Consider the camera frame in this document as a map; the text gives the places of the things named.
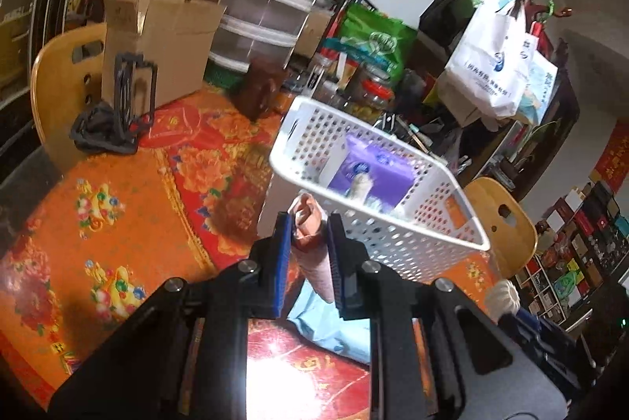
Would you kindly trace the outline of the white tote bag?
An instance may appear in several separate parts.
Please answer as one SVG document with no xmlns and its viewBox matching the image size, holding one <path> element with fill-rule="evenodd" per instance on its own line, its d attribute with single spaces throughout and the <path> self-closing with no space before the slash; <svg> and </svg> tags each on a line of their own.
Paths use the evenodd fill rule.
<svg viewBox="0 0 629 420">
<path fill-rule="evenodd" d="M 536 47 L 524 13 L 513 17 L 482 4 L 450 56 L 445 78 L 481 114 L 512 118 L 526 90 Z"/>
</svg>

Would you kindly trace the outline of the light blue tote bag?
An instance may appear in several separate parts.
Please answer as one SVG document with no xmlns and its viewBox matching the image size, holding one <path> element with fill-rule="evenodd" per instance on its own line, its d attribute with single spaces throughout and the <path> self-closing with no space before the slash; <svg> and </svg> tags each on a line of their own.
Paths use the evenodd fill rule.
<svg viewBox="0 0 629 420">
<path fill-rule="evenodd" d="M 517 108 L 516 120 L 530 126 L 542 123 L 554 94 L 556 78 L 557 66 L 535 51 L 529 64 L 527 85 Z"/>
</svg>

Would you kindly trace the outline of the right wooden chair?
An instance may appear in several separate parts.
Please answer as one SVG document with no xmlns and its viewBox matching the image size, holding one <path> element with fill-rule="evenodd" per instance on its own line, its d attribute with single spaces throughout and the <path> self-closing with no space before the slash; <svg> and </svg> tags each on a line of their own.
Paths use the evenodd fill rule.
<svg viewBox="0 0 629 420">
<path fill-rule="evenodd" d="M 511 279 L 537 248 L 534 224 L 497 181 L 481 176 L 464 188 L 490 242 L 490 253 L 502 279 Z"/>
</svg>

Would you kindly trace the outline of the white perforated plastic basket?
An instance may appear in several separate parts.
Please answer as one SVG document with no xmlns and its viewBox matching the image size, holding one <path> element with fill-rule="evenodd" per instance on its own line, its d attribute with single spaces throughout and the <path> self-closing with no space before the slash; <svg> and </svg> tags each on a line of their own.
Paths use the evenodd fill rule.
<svg viewBox="0 0 629 420">
<path fill-rule="evenodd" d="M 401 140 L 309 97 L 297 97 L 270 153 L 272 177 L 257 224 L 302 193 L 342 218 L 346 235 L 406 279 L 429 282 L 490 249 L 455 177 Z"/>
</svg>

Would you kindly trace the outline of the plush doll striped clothes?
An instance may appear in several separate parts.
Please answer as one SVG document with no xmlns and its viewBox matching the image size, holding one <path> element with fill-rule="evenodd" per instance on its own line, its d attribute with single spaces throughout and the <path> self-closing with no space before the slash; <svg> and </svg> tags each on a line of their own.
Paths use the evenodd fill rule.
<svg viewBox="0 0 629 420">
<path fill-rule="evenodd" d="M 379 214 L 402 217 L 402 208 L 399 206 L 402 197 L 399 192 L 391 190 L 385 184 L 379 184 L 368 172 L 361 172 L 353 177 L 346 199 Z"/>
</svg>

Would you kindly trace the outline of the wooden chair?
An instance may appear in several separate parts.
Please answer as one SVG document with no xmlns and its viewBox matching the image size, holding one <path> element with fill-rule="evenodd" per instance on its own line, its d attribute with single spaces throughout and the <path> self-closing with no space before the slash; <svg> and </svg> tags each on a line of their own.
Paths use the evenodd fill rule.
<svg viewBox="0 0 629 420">
<path fill-rule="evenodd" d="M 511 279 L 537 248 L 534 224 L 497 181 L 481 176 L 464 188 L 490 242 L 490 253 L 502 279 Z"/>
<path fill-rule="evenodd" d="M 62 173 L 85 158 L 69 132 L 77 117 L 101 100 L 106 33 L 103 23 L 66 31 L 44 45 L 31 70 L 36 133 L 51 163 Z"/>
</svg>

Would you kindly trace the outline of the cardboard box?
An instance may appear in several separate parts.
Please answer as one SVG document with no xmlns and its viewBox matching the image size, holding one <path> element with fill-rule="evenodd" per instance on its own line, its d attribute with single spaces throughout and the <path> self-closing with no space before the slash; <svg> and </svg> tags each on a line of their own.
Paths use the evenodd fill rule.
<svg viewBox="0 0 629 420">
<path fill-rule="evenodd" d="M 225 7 L 204 0 L 105 0 L 101 97 L 114 102 L 115 58 L 141 55 L 157 66 L 158 107 L 202 88 Z"/>
</svg>

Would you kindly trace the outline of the brown mug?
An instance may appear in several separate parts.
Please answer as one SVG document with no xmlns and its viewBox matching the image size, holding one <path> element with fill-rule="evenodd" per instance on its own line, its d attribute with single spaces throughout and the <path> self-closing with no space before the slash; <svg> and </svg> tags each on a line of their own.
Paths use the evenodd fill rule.
<svg viewBox="0 0 629 420">
<path fill-rule="evenodd" d="M 286 79 L 287 71 L 280 61 L 254 57 L 235 92 L 235 108 L 250 121 L 257 121 L 271 107 Z"/>
</svg>

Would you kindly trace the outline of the glass pickle jar red lid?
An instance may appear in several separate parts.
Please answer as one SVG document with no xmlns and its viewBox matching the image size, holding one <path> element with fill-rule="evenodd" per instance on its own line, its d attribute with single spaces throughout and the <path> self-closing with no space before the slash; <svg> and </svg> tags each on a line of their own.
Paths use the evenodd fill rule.
<svg viewBox="0 0 629 420">
<path fill-rule="evenodd" d="M 394 100 L 394 90 L 388 84 L 374 79 L 362 79 L 357 90 L 357 100 L 362 105 L 387 110 Z"/>
</svg>

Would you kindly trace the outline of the shelf with boxes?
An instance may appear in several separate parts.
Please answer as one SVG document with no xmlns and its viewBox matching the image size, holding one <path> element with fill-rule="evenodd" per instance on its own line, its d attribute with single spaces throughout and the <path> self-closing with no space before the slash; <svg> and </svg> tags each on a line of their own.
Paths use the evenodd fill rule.
<svg viewBox="0 0 629 420">
<path fill-rule="evenodd" d="M 597 181 L 557 200 L 536 229 L 537 250 L 512 281 L 530 314 L 572 327 L 628 269 L 628 220 L 611 187 Z"/>
</svg>

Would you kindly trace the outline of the light blue soft pack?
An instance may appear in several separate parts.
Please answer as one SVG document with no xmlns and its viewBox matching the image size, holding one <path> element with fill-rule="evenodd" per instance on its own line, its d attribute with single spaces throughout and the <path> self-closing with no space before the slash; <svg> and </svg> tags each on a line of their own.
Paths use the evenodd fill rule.
<svg viewBox="0 0 629 420">
<path fill-rule="evenodd" d="M 368 365 L 371 360 L 370 321 L 343 320 L 334 303 L 326 303 L 305 281 L 287 319 L 298 334 L 317 347 Z"/>
</svg>

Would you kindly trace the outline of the purple tissue pack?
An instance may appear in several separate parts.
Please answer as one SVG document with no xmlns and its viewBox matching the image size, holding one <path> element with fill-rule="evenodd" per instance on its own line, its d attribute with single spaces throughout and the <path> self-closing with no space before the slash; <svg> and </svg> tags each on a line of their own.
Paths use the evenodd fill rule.
<svg viewBox="0 0 629 420">
<path fill-rule="evenodd" d="M 318 184 L 346 198 L 353 177 L 361 172 L 368 172 L 379 184 L 398 191 L 402 201 L 415 183 L 414 168 L 406 158 L 366 139 L 346 135 L 331 148 Z"/>
</svg>

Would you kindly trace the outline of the white ridged soft ball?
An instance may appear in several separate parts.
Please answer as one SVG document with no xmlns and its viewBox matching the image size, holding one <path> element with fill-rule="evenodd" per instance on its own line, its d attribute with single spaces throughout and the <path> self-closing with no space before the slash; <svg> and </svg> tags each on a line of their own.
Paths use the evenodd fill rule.
<svg viewBox="0 0 629 420">
<path fill-rule="evenodd" d="M 508 279 L 501 279 L 487 290 L 484 304 L 490 319 L 498 322 L 505 315 L 515 316 L 520 309 L 517 289 Z"/>
</svg>

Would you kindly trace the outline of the green shopping bag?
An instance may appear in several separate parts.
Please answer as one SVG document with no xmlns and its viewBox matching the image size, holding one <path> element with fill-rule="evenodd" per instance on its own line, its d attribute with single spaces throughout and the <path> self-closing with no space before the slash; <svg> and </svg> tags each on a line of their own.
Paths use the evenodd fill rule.
<svg viewBox="0 0 629 420">
<path fill-rule="evenodd" d="M 402 20 L 389 18 L 377 10 L 351 4 L 344 12 L 337 38 L 368 55 L 376 67 L 386 72 L 393 84 L 402 77 L 417 31 Z"/>
</svg>

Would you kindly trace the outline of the left wooden chair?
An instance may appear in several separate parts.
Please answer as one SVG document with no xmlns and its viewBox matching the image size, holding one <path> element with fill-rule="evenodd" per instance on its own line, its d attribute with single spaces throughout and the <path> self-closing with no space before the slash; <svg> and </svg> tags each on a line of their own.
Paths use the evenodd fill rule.
<svg viewBox="0 0 629 420">
<path fill-rule="evenodd" d="M 51 163 L 62 173 L 85 158 L 69 132 L 77 117 L 101 100 L 106 33 L 103 23 L 66 31 L 44 45 L 31 70 L 36 133 Z"/>
</svg>

